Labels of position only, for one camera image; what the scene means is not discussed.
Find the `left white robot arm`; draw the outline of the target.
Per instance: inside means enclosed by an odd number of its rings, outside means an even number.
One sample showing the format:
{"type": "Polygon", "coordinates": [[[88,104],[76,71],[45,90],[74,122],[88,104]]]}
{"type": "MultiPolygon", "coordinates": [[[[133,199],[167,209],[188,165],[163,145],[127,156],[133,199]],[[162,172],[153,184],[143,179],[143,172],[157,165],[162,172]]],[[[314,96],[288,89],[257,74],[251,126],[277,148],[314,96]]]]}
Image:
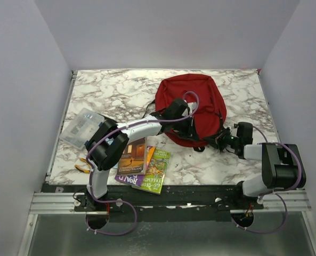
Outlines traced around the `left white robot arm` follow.
{"type": "Polygon", "coordinates": [[[90,165],[87,205],[95,211],[105,206],[109,171],[119,162],[129,143],[159,135],[175,124],[189,120],[198,107],[199,97],[196,95],[191,103],[185,97],[177,98],[162,112],[152,113],[137,121],[124,124],[104,121],[85,146],[86,161],[90,165]]]}

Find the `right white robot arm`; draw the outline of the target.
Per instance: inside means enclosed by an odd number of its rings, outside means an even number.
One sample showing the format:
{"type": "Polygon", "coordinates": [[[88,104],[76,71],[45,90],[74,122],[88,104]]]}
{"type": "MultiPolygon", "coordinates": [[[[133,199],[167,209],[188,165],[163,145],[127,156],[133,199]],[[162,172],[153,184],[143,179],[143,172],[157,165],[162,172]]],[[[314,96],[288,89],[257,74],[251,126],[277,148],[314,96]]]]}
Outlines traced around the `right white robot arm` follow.
{"type": "Polygon", "coordinates": [[[306,173],[295,144],[269,142],[251,123],[239,122],[234,127],[236,135],[232,135],[230,129],[223,129],[215,137],[215,147],[221,151],[230,147],[239,159],[261,162],[260,174],[240,182],[241,191],[233,194],[235,207],[246,208],[252,197],[263,198],[271,193],[305,186],[306,173]]]}

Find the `green Treehouse book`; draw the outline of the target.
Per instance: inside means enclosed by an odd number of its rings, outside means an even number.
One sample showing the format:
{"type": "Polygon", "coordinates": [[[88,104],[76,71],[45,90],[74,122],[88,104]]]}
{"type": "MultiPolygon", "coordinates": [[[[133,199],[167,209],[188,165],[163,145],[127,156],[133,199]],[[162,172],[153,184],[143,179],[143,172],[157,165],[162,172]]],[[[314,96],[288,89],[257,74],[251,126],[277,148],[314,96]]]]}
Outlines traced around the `green Treehouse book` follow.
{"type": "Polygon", "coordinates": [[[132,188],[160,195],[170,157],[170,152],[155,149],[141,185],[132,185],[132,188]]]}

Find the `dark brown paperback book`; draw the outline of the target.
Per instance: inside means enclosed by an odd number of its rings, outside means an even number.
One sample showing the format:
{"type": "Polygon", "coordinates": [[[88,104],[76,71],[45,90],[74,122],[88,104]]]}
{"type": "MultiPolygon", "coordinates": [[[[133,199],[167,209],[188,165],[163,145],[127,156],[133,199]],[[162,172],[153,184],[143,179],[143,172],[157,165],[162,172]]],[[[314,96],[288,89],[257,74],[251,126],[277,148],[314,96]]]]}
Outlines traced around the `dark brown paperback book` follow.
{"type": "Polygon", "coordinates": [[[143,175],[146,170],[146,138],[138,139],[126,146],[118,162],[117,175],[143,175]]]}

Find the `purple Roald Dahl book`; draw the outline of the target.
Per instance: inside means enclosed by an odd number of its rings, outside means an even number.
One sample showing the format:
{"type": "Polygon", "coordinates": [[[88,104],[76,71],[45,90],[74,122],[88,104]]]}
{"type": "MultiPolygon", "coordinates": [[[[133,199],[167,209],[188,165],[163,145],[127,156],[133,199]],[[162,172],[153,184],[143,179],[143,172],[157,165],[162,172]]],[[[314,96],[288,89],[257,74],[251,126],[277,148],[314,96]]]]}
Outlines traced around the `purple Roald Dahl book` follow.
{"type": "MultiPolygon", "coordinates": [[[[146,169],[150,163],[150,160],[153,156],[153,153],[155,151],[155,147],[154,146],[147,146],[147,160],[146,160],[146,169]]],[[[127,185],[135,185],[135,186],[140,186],[144,175],[115,175],[115,180],[120,182],[120,183],[124,183],[127,185]]]]}

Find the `clear plastic organizer box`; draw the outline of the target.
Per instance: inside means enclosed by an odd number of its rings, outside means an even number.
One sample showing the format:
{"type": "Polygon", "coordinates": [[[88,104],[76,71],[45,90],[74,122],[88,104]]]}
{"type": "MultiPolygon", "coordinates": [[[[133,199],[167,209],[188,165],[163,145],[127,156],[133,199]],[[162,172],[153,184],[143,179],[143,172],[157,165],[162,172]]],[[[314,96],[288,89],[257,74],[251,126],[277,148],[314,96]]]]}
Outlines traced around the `clear plastic organizer box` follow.
{"type": "Polygon", "coordinates": [[[102,115],[83,108],[63,129],[59,138],[77,149],[83,149],[86,142],[96,133],[104,120],[105,118],[102,115]]]}

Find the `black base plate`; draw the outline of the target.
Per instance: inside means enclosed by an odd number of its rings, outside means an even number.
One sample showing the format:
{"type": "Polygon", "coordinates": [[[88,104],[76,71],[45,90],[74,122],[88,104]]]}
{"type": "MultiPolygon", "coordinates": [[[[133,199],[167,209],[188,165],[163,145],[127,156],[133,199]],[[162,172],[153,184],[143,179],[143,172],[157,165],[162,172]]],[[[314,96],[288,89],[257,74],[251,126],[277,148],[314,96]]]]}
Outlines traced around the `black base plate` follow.
{"type": "Polygon", "coordinates": [[[73,193],[81,209],[105,211],[91,214],[93,220],[131,222],[134,217],[145,222],[209,221],[227,222],[234,211],[254,213],[257,198],[246,197],[237,185],[164,185],[160,195],[126,185],[109,185],[107,193],[96,202],[84,186],[54,186],[47,183],[42,193],[73,193]]]}

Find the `yellow handled pliers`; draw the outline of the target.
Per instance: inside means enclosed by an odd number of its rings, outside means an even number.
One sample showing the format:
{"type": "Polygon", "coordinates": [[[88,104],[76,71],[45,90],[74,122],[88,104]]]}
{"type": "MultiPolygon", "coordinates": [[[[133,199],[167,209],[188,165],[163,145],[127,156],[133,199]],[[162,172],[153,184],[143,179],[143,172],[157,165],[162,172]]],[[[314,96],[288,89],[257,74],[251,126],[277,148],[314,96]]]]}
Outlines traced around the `yellow handled pliers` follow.
{"type": "Polygon", "coordinates": [[[91,165],[84,158],[79,158],[75,163],[74,168],[81,173],[89,174],[91,170],[91,165]]]}

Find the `aluminium mounting rail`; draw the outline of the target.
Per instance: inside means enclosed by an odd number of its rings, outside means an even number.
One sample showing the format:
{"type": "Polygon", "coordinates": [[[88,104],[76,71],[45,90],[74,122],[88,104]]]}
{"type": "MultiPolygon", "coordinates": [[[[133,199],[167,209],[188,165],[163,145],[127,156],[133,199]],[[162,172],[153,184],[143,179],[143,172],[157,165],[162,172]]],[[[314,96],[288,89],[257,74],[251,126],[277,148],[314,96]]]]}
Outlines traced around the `aluminium mounting rail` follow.
{"type": "MultiPolygon", "coordinates": [[[[311,203],[305,190],[279,192],[266,195],[262,204],[257,204],[253,212],[288,212],[311,211],[311,203]]],[[[73,198],[73,193],[35,193],[30,203],[30,214],[103,214],[105,211],[90,210],[87,206],[81,209],[80,203],[73,198]]]]}

